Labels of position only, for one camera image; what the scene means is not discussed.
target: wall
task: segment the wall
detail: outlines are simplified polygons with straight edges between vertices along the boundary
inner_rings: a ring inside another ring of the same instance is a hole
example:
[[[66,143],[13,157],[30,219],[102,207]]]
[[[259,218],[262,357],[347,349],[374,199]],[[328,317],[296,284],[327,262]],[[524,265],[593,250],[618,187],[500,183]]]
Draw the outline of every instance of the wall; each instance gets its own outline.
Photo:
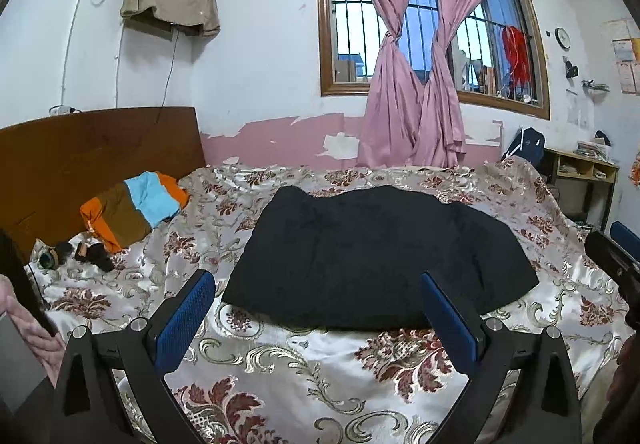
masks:
[[[551,120],[471,105],[462,106],[463,118],[467,123],[502,121],[507,143],[524,125],[545,133],[549,145],[573,147],[578,138],[593,134],[593,104],[585,102],[585,128],[567,124],[566,89],[572,86],[564,76],[564,52],[544,31],[563,26],[574,44],[571,60],[584,67],[588,63],[580,27],[569,0],[533,2],[545,43]],[[194,65],[192,94],[201,131],[233,136],[248,122],[328,113],[347,117],[364,114],[364,97],[319,96],[316,0],[218,0],[218,5],[222,32]]]
[[[61,101],[81,110],[114,107],[116,73],[119,106],[161,104],[174,45],[123,30],[121,4],[122,0],[9,1],[0,15],[0,127],[44,117]],[[191,104],[192,47],[191,40],[178,41],[167,104]]]
[[[578,24],[584,35],[584,48],[589,59],[587,78],[608,84],[607,94],[594,93],[595,126],[611,139],[613,158],[620,162],[620,176],[616,185],[614,207],[609,224],[618,219],[640,234],[640,189],[628,178],[631,164],[640,143],[640,98],[623,94],[616,71],[616,58],[611,39],[603,24],[629,18],[622,0],[571,0],[579,8]]]

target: wall clock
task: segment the wall clock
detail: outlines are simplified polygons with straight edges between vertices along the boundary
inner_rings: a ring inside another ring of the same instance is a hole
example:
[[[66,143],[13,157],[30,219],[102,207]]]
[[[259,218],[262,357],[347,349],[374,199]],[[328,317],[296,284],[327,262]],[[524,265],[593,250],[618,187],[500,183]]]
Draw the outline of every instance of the wall clock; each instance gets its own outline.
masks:
[[[562,27],[558,27],[556,29],[556,39],[558,40],[560,46],[562,46],[562,48],[564,48],[565,50],[571,48],[571,38],[569,37],[569,34],[566,32],[566,30],[564,30]]]

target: power outlet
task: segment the power outlet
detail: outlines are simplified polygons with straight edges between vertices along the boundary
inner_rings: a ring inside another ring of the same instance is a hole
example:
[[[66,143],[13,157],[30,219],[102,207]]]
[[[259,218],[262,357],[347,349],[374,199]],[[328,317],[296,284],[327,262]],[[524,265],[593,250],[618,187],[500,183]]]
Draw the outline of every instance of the power outlet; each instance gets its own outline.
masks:
[[[56,106],[49,110],[49,115],[55,117],[56,115],[68,115],[71,113],[71,106]]]

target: satin bedspread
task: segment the satin bedspread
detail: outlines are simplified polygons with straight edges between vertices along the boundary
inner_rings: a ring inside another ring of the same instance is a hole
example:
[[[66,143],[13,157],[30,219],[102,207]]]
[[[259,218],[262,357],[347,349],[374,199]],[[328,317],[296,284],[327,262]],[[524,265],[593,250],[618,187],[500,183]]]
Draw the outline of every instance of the satin bedspread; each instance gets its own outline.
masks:
[[[112,272],[74,260],[43,270],[37,264],[40,243],[31,267],[65,341],[79,324],[111,331],[150,316],[195,269],[212,272],[218,287],[214,305],[178,370],[165,377],[209,443],[423,443],[466,382],[432,331],[283,327],[221,301],[261,210],[282,185],[315,196],[394,185],[462,201],[506,222],[540,284],[491,315],[521,331],[557,326],[580,396],[632,333],[617,287],[585,257],[582,236],[535,169],[516,157],[475,172],[223,166],[196,170],[180,185],[191,194],[189,204],[115,255]],[[80,234],[73,241],[80,239],[91,240]],[[134,425],[150,436],[126,377],[115,374]],[[516,372],[508,375],[480,441],[497,429],[516,377]]]

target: wooden window frame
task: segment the wooden window frame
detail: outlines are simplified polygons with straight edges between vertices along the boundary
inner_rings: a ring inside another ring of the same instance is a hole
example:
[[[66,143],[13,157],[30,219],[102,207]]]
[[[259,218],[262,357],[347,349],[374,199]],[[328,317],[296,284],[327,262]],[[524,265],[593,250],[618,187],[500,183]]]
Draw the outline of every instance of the wooden window frame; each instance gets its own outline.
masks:
[[[532,115],[540,119],[549,120],[549,84],[546,73],[545,50],[540,34],[540,26],[532,0],[519,0],[522,14],[529,32],[533,36],[535,49],[532,52],[533,71],[537,75],[534,84],[536,94],[542,99],[542,106],[531,106],[515,100],[504,99],[482,93],[458,90],[460,102],[506,109],[524,115]],[[332,39],[331,0],[318,0],[318,29],[320,43],[320,91],[321,96],[357,96],[368,95],[368,82],[335,82],[334,81],[334,53]]]

